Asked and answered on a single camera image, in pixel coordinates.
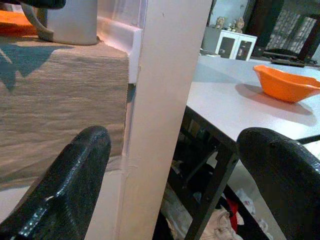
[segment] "beige table runner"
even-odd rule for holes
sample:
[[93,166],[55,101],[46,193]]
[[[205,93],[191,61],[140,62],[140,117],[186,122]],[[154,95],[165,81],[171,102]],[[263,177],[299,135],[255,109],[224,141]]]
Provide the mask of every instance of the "beige table runner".
[[102,42],[0,37],[0,190],[30,184],[88,126],[107,127],[120,155],[128,66]]

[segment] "plastic bowl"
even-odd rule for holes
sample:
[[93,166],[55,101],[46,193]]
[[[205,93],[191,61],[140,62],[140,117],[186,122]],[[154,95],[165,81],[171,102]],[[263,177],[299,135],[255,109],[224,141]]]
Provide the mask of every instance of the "plastic bowl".
[[320,82],[313,77],[290,74],[264,65],[255,66],[253,70],[263,91],[276,99],[297,103],[320,94]]

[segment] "white table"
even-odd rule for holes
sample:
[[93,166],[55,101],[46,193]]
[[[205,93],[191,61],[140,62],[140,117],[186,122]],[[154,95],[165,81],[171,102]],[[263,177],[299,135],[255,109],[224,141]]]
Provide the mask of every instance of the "white table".
[[[296,104],[272,98],[263,92],[253,70],[260,64],[200,56],[187,106],[233,141],[249,127],[268,128],[294,140],[319,135],[320,94]],[[320,81],[318,70],[266,65]]]
[[[236,141],[242,130],[250,127],[268,128],[302,143],[316,141],[320,137],[320,95],[295,104],[266,95],[253,70],[254,66],[260,64],[220,57],[199,57],[185,114],[206,128],[220,145],[214,175],[200,205],[188,197],[179,176],[170,171],[168,181],[193,217],[185,240],[200,239],[238,162]],[[272,67],[320,81],[320,71],[314,69],[274,64]],[[205,161],[206,158],[201,160],[199,167]]]

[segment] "mug handle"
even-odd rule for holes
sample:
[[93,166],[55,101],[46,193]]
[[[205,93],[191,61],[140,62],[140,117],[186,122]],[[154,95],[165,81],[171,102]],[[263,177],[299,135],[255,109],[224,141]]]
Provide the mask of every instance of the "mug handle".
[[35,28],[38,31],[41,31],[43,33],[46,34],[53,34],[54,32],[49,30],[48,28],[46,28],[45,26],[43,26],[43,24],[39,21],[39,19],[36,16],[36,13],[34,11],[34,8],[30,5],[27,5],[23,2],[20,3],[22,10],[24,12],[24,15],[26,16],[26,18],[29,20],[29,22],[35,26]]

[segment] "white cabinet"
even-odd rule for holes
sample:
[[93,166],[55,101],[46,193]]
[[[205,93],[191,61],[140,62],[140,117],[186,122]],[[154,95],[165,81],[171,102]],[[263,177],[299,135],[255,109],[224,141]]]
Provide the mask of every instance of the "white cabinet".
[[256,41],[256,36],[206,27],[202,48],[225,59],[248,61]]

